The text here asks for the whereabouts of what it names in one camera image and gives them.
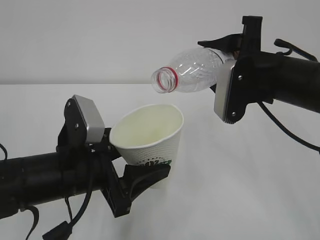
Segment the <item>bottle mouth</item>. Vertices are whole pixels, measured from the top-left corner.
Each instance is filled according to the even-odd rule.
[[[176,71],[168,66],[162,67],[152,74],[152,86],[160,94],[171,93],[179,85]]]

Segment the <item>white table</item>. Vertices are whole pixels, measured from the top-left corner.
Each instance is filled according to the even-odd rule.
[[[95,192],[71,240],[320,238],[319,153],[288,138],[255,104],[237,124],[223,123],[210,90],[157,94],[147,84],[1,85],[0,142],[9,157],[54,152],[73,94],[93,99],[106,127],[151,103],[175,104],[185,125],[167,190],[148,189],[120,218]],[[320,143],[318,114],[280,102],[268,107],[293,132]],[[120,174],[124,164],[116,161]],[[83,198],[71,198],[74,213]],[[38,207],[32,240],[69,219],[63,200]],[[1,239],[25,239],[32,221],[28,211],[0,220]]]

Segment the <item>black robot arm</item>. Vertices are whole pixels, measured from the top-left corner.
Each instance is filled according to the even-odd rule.
[[[244,16],[242,33],[198,44],[236,53],[234,61],[219,72],[214,111],[226,123],[234,124],[250,103],[286,102],[320,113],[320,63],[315,56],[293,44],[277,39],[274,44],[286,52],[261,51],[262,17]],[[305,59],[289,57],[295,52]]]
[[[105,128],[94,102],[75,95],[67,101],[64,117],[56,152],[0,161],[0,219],[30,206],[86,193],[79,214],[45,234],[45,240],[68,239],[92,191],[102,192],[117,218],[128,214],[132,201],[170,171],[167,164],[126,165],[119,177],[113,160],[121,155],[110,144],[111,128]]]

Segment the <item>white paper cup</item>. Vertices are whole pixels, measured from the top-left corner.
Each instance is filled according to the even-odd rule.
[[[109,140],[129,165],[173,166],[183,124],[183,114],[176,106],[146,105],[125,115],[111,129]],[[163,188],[165,182],[152,188]]]

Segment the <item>clear plastic bottle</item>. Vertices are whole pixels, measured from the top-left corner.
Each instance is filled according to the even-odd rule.
[[[198,92],[217,83],[218,68],[234,60],[231,53],[197,47],[176,55],[169,65],[152,74],[152,87],[158,93]]]

